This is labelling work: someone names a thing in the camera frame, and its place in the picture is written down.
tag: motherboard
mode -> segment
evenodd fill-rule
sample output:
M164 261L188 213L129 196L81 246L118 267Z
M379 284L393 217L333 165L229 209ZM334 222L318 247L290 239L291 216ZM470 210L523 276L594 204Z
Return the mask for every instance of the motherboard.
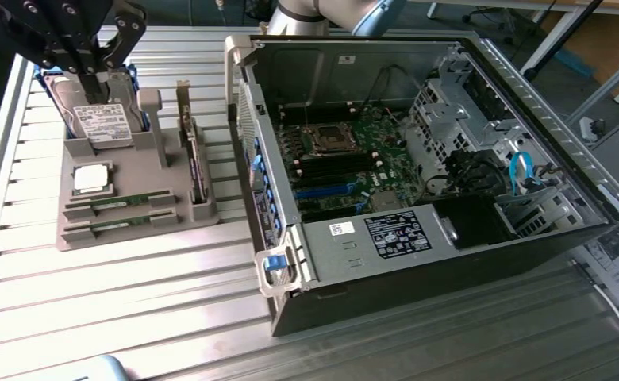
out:
M398 123L385 107L367 106L353 121L278 126L305 222L414 205L421 173Z

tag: hard drive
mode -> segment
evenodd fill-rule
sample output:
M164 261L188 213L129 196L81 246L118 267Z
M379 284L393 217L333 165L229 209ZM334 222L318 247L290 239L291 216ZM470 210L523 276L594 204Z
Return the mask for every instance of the hard drive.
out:
M96 149L129 147L132 134L148 129L133 71L121 67L100 75L109 87L108 104L90 104L80 79L70 73L48 71L40 79L68 124L68 137L89 138Z

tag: metal slat surface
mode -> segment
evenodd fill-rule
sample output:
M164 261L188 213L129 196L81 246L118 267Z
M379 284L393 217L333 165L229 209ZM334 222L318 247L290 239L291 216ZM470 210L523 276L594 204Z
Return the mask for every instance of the metal slat surface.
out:
M222 41L233 33L258 31L150 28L132 55L141 86L162 91L164 128L176 124L176 79L200 86L190 97L225 223L72 252L53 246L65 124L32 65L17 61L24 77L4 104L14 121L0 125L0 379L76 379L104 353L133 379L619 379L619 325L565 258L270 336L225 115Z

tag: blue cable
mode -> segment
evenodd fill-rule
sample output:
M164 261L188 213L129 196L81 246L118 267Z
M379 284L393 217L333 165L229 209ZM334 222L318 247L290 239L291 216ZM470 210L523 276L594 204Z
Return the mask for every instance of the blue cable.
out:
M541 180L535 177L534 173L534 161L531 155L527 152L517 152L510 160L510 181L513 182L513 196L518 195L519 185L518 185L518 165L519 157L523 157L523 162L526 163L526 179L534 179L537 184L541 184Z

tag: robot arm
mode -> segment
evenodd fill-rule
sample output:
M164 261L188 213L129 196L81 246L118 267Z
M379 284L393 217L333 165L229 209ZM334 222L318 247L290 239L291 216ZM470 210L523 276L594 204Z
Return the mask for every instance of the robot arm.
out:
M98 31L110 9L118 34L102 47ZM97 73L120 68L146 30L145 9L126 0L0 0L0 46L44 69L78 75L90 103L108 103Z
M329 34L329 22L355 36L379 36L389 29L406 0L281 0L270 34Z

